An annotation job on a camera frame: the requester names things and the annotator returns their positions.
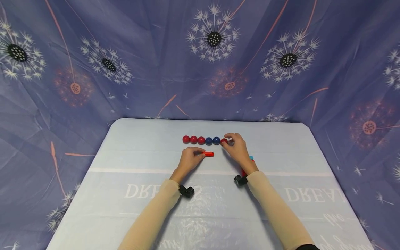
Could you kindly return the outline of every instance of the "white stripe on tablecloth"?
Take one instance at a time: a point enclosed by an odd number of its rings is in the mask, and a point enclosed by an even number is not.
[[[88,172],[103,173],[137,173],[137,174],[172,174],[172,170],[165,169],[133,169],[133,168],[89,168]],[[197,170],[196,174],[203,175],[238,175],[235,171]],[[333,177],[331,172],[264,172],[267,176],[307,176]]]

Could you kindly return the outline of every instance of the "red dandelion pattern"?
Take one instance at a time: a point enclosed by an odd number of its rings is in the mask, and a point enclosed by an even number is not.
[[[241,93],[248,83],[248,78],[235,68],[218,70],[210,80],[211,94],[226,98]]]
[[[357,107],[350,115],[350,137],[363,150],[388,142],[386,134],[395,128],[394,108],[382,102]]]
[[[90,99],[93,84],[90,78],[77,70],[70,68],[58,70],[54,84],[63,101],[72,107],[81,107]]]

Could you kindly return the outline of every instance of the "red block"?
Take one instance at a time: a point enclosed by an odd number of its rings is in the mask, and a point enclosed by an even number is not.
[[[214,156],[214,152],[201,152],[203,155],[205,155],[206,157],[213,157]]]

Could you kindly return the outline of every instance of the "blue ball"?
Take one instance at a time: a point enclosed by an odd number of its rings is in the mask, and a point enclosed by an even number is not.
[[[212,138],[211,138],[211,137],[207,137],[207,138],[206,138],[206,145],[207,145],[207,146],[212,145]]]
[[[219,145],[220,142],[221,142],[221,140],[220,140],[220,138],[219,138],[218,136],[216,136],[216,137],[214,137],[214,139],[212,139],[212,142],[213,142],[215,145]]]

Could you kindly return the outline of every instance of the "wrinkled fabric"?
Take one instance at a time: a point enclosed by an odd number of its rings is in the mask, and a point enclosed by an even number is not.
[[[0,7],[0,247],[47,246],[129,117],[303,122],[373,246],[400,248],[397,1]]]

